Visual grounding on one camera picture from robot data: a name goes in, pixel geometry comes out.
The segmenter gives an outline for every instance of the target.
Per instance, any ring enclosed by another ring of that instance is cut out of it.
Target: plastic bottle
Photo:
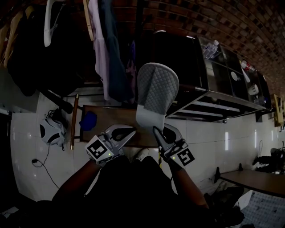
[[[211,58],[211,56],[213,54],[215,54],[218,50],[218,45],[219,45],[219,42],[218,41],[214,41],[214,43],[208,43],[207,44],[207,47],[203,50],[203,55],[206,59],[209,59]]]

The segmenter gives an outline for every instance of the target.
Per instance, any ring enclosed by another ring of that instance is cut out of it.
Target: gray quilted oven mitt
[[[138,72],[138,107],[136,121],[152,132],[163,130],[164,118],[179,89],[175,72],[160,63],[146,63]]]

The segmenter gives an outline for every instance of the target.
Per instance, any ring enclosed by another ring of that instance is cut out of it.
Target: forearm
[[[187,172],[183,168],[179,169],[176,165],[171,163],[169,164],[169,167],[172,172],[173,181],[178,195],[188,198],[196,205],[208,208],[203,194],[191,180]]]
[[[60,187],[53,201],[83,196],[98,175],[100,168],[94,161],[87,162]]]

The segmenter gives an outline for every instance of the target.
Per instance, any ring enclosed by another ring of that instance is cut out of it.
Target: shoe
[[[254,161],[253,161],[253,163],[252,163],[252,165],[254,166],[257,162],[258,162],[258,156],[254,159]]]
[[[143,148],[136,154],[135,160],[142,161],[149,153],[150,150],[148,148]]]

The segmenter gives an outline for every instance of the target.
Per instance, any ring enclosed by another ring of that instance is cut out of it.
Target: blue cloth
[[[118,102],[134,98],[126,77],[126,69],[120,58],[116,20],[112,0],[98,2],[100,23],[106,46],[109,51],[109,96]]]
[[[84,116],[83,120],[79,122],[83,131],[89,131],[96,126],[97,115],[93,112],[88,111]]]

